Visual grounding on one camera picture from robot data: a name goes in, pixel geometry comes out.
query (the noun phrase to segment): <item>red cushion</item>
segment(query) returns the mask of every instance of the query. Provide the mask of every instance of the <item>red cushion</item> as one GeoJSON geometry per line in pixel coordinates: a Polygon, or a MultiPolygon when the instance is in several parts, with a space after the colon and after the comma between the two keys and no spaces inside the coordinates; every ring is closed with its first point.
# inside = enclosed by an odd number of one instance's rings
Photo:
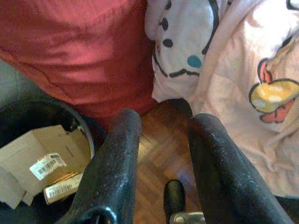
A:
{"type": "Polygon", "coordinates": [[[149,110],[153,72],[146,0],[0,3],[0,57],[50,95],[107,127],[121,108],[149,110]]]}

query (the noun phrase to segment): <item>sticker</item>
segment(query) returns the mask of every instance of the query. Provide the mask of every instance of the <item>sticker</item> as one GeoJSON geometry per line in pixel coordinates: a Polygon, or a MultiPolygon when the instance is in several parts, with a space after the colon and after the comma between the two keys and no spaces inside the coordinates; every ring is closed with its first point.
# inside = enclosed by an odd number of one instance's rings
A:
{"type": "Polygon", "coordinates": [[[52,153],[45,155],[40,161],[33,164],[29,169],[38,180],[42,180],[45,176],[52,173],[58,167],[66,167],[66,163],[61,159],[58,153],[52,153]]]}
{"type": "Polygon", "coordinates": [[[45,189],[47,198],[56,197],[57,195],[63,194],[67,191],[78,189],[83,174],[76,175],[66,181],[56,183],[45,189]]]}

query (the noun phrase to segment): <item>blue dot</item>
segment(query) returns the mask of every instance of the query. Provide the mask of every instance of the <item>blue dot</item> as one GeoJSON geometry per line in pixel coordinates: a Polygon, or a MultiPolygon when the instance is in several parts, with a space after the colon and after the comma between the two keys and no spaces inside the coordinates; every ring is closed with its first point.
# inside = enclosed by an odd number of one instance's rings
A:
{"type": "Polygon", "coordinates": [[[201,60],[196,55],[191,55],[187,59],[188,65],[194,68],[200,68],[201,67],[201,60]]]}

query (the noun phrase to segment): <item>white blanket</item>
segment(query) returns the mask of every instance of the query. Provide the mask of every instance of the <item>white blanket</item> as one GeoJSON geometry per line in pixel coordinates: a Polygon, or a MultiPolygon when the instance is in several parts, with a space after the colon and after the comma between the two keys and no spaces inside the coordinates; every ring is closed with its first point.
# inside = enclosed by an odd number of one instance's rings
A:
{"type": "Polygon", "coordinates": [[[148,2],[153,98],[219,117],[272,192],[298,197],[298,1],[148,2]]]}

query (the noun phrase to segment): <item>gray fabric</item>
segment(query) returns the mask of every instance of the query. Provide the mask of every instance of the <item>gray fabric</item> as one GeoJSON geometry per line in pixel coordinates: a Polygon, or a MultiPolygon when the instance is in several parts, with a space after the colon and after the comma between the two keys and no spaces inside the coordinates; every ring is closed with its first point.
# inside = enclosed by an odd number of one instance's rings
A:
{"type": "Polygon", "coordinates": [[[18,100],[50,98],[16,68],[0,60],[0,108],[18,100]]]}

